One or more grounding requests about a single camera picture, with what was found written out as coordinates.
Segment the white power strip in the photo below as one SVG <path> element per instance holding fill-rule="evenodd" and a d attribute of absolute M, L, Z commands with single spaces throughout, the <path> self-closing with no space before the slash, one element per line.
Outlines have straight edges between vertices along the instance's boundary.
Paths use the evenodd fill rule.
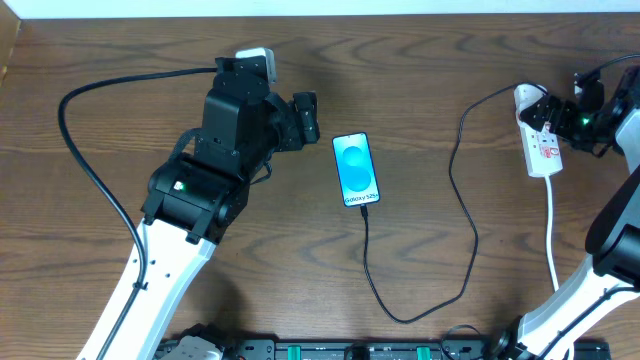
<path fill-rule="evenodd" d="M 529 125 L 520 126 L 527 173 L 533 178 L 544 178 L 563 169 L 560 147 L 555 134 L 547 128 L 541 131 Z"/>

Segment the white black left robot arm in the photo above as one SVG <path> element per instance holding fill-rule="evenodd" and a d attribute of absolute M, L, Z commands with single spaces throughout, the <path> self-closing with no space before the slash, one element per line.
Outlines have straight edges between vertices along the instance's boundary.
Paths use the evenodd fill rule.
<path fill-rule="evenodd" d="M 82 359 L 150 359 L 189 285 L 245 208 L 258 172 L 276 152 L 320 138 L 317 96 L 285 101 L 273 52 L 217 59 L 200 127 L 185 131 L 149 180 L 134 247 Z"/>

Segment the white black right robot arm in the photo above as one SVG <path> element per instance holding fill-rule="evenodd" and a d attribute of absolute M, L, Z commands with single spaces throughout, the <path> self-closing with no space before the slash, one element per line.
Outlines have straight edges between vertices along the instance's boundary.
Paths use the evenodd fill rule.
<path fill-rule="evenodd" d="M 489 359 L 562 359 L 585 332 L 639 296 L 639 68 L 628 67 L 609 100 L 601 70 L 578 74 L 574 101 L 531 85 L 514 92 L 524 138 L 555 135 L 600 158 L 613 149 L 629 176 L 590 226 L 579 268 L 540 307 L 517 318 Z"/>

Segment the blue Galaxy smartphone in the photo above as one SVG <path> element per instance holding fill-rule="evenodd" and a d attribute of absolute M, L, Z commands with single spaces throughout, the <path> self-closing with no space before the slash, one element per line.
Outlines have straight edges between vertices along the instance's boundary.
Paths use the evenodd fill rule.
<path fill-rule="evenodd" d="M 344 206 L 379 202 L 380 191 L 367 134 L 336 136 L 332 147 Z"/>

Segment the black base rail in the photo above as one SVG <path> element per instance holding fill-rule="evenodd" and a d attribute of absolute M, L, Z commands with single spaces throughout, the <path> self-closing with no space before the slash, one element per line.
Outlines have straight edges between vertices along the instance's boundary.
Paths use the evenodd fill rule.
<path fill-rule="evenodd" d="M 232 337 L 213 325 L 198 324 L 163 340 L 153 359 L 227 360 L 438 360 L 534 359 L 509 333 L 492 342 L 470 325 L 458 325 L 438 338 L 282 340 L 271 335 Z"/>

